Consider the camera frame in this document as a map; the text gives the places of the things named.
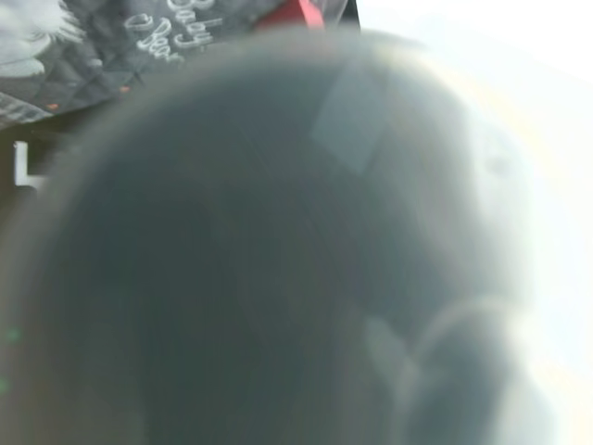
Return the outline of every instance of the green light spot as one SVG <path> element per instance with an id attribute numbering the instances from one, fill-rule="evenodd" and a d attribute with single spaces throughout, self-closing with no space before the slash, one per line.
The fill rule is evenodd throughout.
<path id="1" fill-rule="evenodd" d="M 0 396 L 4 396 L 8 392 L 9 389 L 10 389 L 10 384 L 8 383 L 8 380 L 0 377 Z"/>
<path id="2" fill-rule="evenodd" d="M 15 343 L 17 341 L 20 340 L 20 338 L 22 337 L 22 334 L 20 333 L 19 329 L 10 329 L 8 331 L 8 334 L 6 335 L 6 339 L 8 340 L 9 343 Z"/>

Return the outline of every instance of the green dot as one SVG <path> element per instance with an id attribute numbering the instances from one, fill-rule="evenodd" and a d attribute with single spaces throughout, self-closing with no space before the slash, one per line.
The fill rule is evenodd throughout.
<path id="1" fill-rule="evenodd" d="M 22 337 L 22 334 L 20 333 L 20 330 L 17 328 L 10 329 L 8 331 L 8 334 L 6 335 L 6 339 L 8 340 L 9 343 L 15 343 L 15 342 L 19 341 L 21 337 Z"/>
<path id="2" fill-rule="evenodd" d="M 8 392 L 9 389 L 10 389 L 10 384 L 8 383 L 8 380 L 0 377 L 0 396 L 4 396 Z"/>

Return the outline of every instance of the gray fabric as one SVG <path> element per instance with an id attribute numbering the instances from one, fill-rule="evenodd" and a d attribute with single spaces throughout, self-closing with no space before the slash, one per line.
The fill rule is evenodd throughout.
<path id="1" fill-rule="evenodd" d="M 19 106 L 0 104 L 0 130 L 125 94 L 249 32 L 283 1 L 3 0 L 0 94 Z M 315 3 L 331 22 L 346 0 Z"/>

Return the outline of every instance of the red fabric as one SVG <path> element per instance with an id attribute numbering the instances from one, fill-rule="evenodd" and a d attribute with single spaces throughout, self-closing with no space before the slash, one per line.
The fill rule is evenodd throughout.
<path id="1" fill-rule="evenodd" d="M 257 28 L 288 23 L 306 23 L 310 28 L 323 27 L 322 12 L 310 0 L 286 0 L 258 22 Z"/>

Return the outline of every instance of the red object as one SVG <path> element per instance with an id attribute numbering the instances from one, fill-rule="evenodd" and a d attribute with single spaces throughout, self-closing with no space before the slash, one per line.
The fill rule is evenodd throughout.
<path id="1" fill-rule="evenodd" d="M 303 22 L 310 28 L 322 28 L 322 12 L 310 0 L 286 0 L 283 5 L 261 19 L 257 28 Z"/>

